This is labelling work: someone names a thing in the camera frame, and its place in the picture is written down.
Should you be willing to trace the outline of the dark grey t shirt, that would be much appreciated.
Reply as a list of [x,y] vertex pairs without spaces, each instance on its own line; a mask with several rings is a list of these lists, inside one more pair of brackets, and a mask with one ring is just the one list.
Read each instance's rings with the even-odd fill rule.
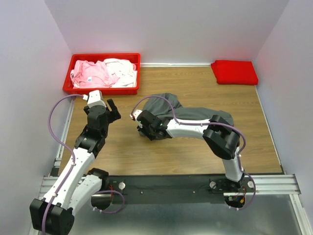
[[230,113],[221,110],[212,110],[205,107],[184,107],[175,94],[153,94],[143,106],[143,110],[151,112],[160,119],[172,119],[201,121],[211,119],[214,115],[221,116],[229,125],[234,125]]

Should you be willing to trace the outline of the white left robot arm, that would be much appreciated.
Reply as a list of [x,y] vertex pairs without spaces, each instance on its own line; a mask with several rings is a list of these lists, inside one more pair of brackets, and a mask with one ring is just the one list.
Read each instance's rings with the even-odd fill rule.
[[67,235],[73,227],[75,215],[94,194],[107,194],[113,199],[108,172],[87,168],[105,145],[109,125],[121,118],[112,99],[84,96],[87,105],[87,124],[70,150],[71,157],[50,190],[42,199],[30,204],[32,226],[44,235]]

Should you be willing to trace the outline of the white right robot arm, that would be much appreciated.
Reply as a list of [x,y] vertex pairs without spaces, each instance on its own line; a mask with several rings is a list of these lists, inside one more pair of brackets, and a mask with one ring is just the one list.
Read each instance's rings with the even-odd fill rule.
[[222,159],[225,169],[225,187],[235,192],[243,186],[245,172],[240,155],[246,146],[242,132],[219,115],[204,120],[183,120],[176,117],[159,118],[147,110],[130,114],[137,130],[149,140],[193,138],[206,142],[215,156]]

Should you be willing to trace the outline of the white t shirt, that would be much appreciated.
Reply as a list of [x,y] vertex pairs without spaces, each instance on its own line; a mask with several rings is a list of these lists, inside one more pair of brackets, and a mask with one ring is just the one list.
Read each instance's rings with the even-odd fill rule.
[[129,60],[109,58],[104,60],[107,71],[117,80],[112,88],[133,88],[137,85],[137,67]]

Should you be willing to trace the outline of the pink t shirt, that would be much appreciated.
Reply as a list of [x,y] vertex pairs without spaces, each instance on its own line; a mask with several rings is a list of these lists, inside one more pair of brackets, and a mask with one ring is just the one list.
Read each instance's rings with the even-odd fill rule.
[[75,89],[110,88],[119,80],[119,77],[109,72],[105,62],[86,60],[76,61],[70,78]]

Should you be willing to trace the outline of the red plastic bin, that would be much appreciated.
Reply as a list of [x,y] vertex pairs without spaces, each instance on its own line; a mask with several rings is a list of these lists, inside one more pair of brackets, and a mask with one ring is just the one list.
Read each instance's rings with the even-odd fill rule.
[[141,55],[138,52],[128,53],[85,53],[85,54],[74,54],[71,57],[67,74],[63,84],[63,91],[67,94],[88,94],[95,89],[81,89],[74,88],[73,83],[70,79],[70,72],[74,69],[74,65],[77,60],[87,60],[90,62],[96,62],[98,60],[104,60],[108,58],[126,59],[136,65],[137,77],[136,86],[130,88],[100,88],[99,90],[103,95],[136,95],[140,87],[140,62]]

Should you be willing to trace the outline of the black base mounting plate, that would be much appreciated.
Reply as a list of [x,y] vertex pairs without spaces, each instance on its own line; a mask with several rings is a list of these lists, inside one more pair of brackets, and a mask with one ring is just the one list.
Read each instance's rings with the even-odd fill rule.
[[248,177],[240,183],[232,183],[223,174],[111,175],[105,177],[91,203],[99,208],[122,202],[128,205],[224,204],[228,201],[239,204],[243,196],[253,192]]

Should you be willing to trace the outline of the folded red t shirt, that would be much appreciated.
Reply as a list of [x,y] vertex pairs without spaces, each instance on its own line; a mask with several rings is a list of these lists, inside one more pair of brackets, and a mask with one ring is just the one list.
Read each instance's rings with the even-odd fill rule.
[[251,61],[216,60],[212,71],[220,85],[257,85],[259,80]]

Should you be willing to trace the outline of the aluminium frame rail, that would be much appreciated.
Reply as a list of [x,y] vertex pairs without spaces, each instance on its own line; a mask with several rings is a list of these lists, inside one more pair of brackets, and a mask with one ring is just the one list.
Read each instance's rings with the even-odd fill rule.
[[[299,194],[300,189],[296,178],[292,175],[250,175],[245,172],[245,176],[251,180],[251,183],[254,188],[254,192],[251,195],[243,196],[240,203],[236,204],[235,202],[225,202],[224,205],[228,206],[234,210],[243,210],[250,206],[257,195],[283,195],[283,194]],[[100,213],[117,213],[124,209],[126,202],[122,202],[121,204],[113,204],[109,203],[105,208],[99,208],[97,206],[93,206],[94,211],[98,211]]]

